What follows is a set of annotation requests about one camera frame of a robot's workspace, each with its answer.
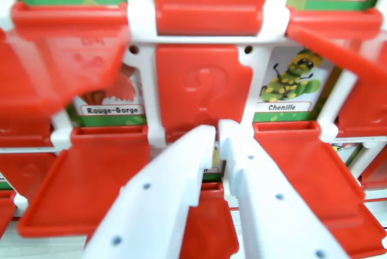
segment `cartoon caterpillar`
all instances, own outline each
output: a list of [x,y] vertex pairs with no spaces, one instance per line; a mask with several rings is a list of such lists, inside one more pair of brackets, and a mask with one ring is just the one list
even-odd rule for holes
[[284,73],[279,74],[277,70],[278,64],[275,64],[273,69],[277,76],[268,85],[262,87],[261,100],[273,103],[277,100],[290,100],[304,93],[314,93],[320,88],[320,81],[318,79],[302,80],[310,79],[313,73],[307,77],[302,76],[310,73],[321,62],[321,56],[309,49],[304,49],[290,62],[287,71]]

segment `white plastic piece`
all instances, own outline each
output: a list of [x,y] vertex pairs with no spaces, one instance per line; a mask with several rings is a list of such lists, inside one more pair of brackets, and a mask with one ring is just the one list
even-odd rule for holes
[[356,81],[357,76],[355,74],[348,70],[343,70],[317,118],[317,122],[321,127],[321,141],[334,143],[334,140],[339,133],[339,129],[334,124],[334,121],[342,105],[345,103],[345,100],[355,86]]
[[349,258],[254,138],[232,120],[221,120],[218,129],[246,258]]
[[83,259],[178,258],[189,207],[199,204],[204,169],[212,166],[215,133],[205,125],[189,131],[122,187]]
[[382,30],[387,30],[387,0],[377,0],[375,8],[383,14]]
[[0,154],[2,153],[55,153],[60,152],[60,149],[55,147],[11,147],[0,148]]
[[51,123],[54,126],[54,131],[51,134],[51,142],[57,151],[69,149],[71,147],[71,132],[73,130],[73,124],[68,117],[66,110],[62,110],[59,113],[51,117]]
[[235,195],[231,194],[228,173],[229,172],[227,170],[227,163],[226,163],[226,168],[224,170],[224,175],[222,179],[223,193],[224,193],[223,198],[229,204],[229,208],[238,208],[239,207],[238,199],[235,197]]
[[364,205],[369,209],[379,223],[384,228],[387,228],[387,200],[364,203]]
[[365,200],[378,200],[380,198],[387,199],[387,188],[383,189],[373,189],[369,191],[365,191]]
[[11,8],[16,0],[0,0],[0,28],[4,31],[13,29],[13,21],[11,18]]
[[253,137],[254,128],[252,127],[252,121],[254,119],[260,90],[273,48],[268,46],[253,46],[253,50],[249,54],[246,54],[244,51],[245,47],[246,46],[238,46],[239,62],[253,69],[253,79],[244,108],[241,125],[249,131],[250,137]]
[[123,62],[140,71],[146,123],[148,124],[148,142],[153,148],[163,149],[166,147],[166,141],[158,96],[155,45],[138,46],[137,54],[127,51]]
[[133,44],[287,44],[289,39],[285,36],[278,39],[270,39],[268,36],[173,36],[173,35],[159,35],[155,38],[146,39],[146,36],[142,38],[134,39],[132,37],[131,43]]
[[286,7],[287,0],[266,0],[263,6],[263,22],[259,38],[282,41],[290,20],[290,11]]
[[20,194],[16,194],[13,203],[17,207],[15,216],[22,217],[25,210],[28,208],[28,200]]
[[365,143],[371,145],[374,142],[387,142],[387,136],[343,137],[335,138],[333,143]]
[[368,165],[378,156],[379,152],[386,146],[387,142],[375,142],[372,148],[362,148],[358,155],[349,165],[349,169],[355,179],[358,179]]
[[136,44],[157,42],[156,9],[154,0],[128,0],[128,21],[131,41]]

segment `question mark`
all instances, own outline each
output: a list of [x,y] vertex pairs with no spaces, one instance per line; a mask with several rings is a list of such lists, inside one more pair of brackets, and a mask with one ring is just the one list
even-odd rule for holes
[[189,73],[188,78],[195,80],[194,87],[187,87],[188,91],[200,93],[202,99],[199,102],[198,112],[194,121],[197,125],[213,124],[214,117],[208,113],[211,101],[224,93],[227,88],[227,72],[217,66],[196,68]]

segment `plastic hole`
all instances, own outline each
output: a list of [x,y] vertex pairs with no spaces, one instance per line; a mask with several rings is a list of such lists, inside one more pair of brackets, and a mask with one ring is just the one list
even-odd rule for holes
[[249,53],[251,53],[253,51],[253,47],[252,46],[246,46],[245,48],[244,48],[244,52],[245,52],[245,54],[249,54]]
[[115,236],[111,242],[113,246],[117,246],[122,242],[122,238],[120,236]]
[[276,199],[278,200],[284,200],[285,196],[283,194],[276,194]]
[[325,258],[325,252],[323,250],[316,251],[317,258]]
[[138,49],[137,46],[135,45],[132,45],[129,47],[129,51],[132,53],[132,54],[137,54],[138,52],[140,52],[140,50]]

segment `red plastic tray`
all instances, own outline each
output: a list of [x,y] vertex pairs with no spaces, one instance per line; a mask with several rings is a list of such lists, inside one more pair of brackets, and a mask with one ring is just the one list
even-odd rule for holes
[[337,136],[387,136],[387,107],[381,102],[385,100],[385,84],[358,80],[337,115]]
[[18,229],[26,237],[90,234],[149,162],[146,126],[77,128],[31,200]]
[[16,206],[13,204],[14,191],[0,191],[0,238],[13,218]]
[[50,147],[50,119],[0,119],[0,147]]
[[12,8],[0,30],[0,117],[50,117],[74,96],[109,87],[129,45],[121,7]]
[[239,249],[221,183],[203,183],[199,205],[190,208],[180,258],[230,258]]
[[312,211],[328,226],[362,222],[364,193],[315,121],[254,123],[255,139]]
[[53,153],[14,153],[0,155],[0,172],[13,189],[30,200],[53,165]]
[[387,188],[387,147],[364,170],[360,182],[365,189]]
[[363,223],[350,228],[332,228],[331,233],[352,258],[365,258],[387,252],[382,245],[386,231],[363,204],[360,205]]

